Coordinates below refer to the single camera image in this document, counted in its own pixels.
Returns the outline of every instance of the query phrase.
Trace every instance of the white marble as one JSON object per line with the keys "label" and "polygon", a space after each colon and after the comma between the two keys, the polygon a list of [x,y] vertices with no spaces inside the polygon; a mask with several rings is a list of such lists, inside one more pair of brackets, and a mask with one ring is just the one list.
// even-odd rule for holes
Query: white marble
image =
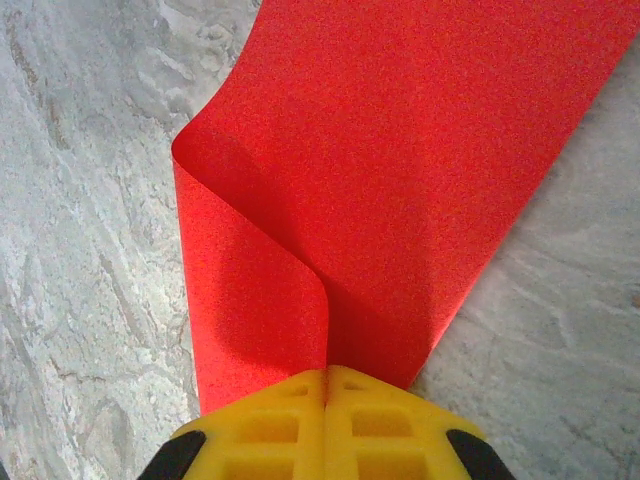
{"label": "white marble", "polygon": [[[169,156],[256,0],[0,0],[0,459],[135,478],[198,413]],[[640,43],[415,389],[520,479],[640,478]]]}

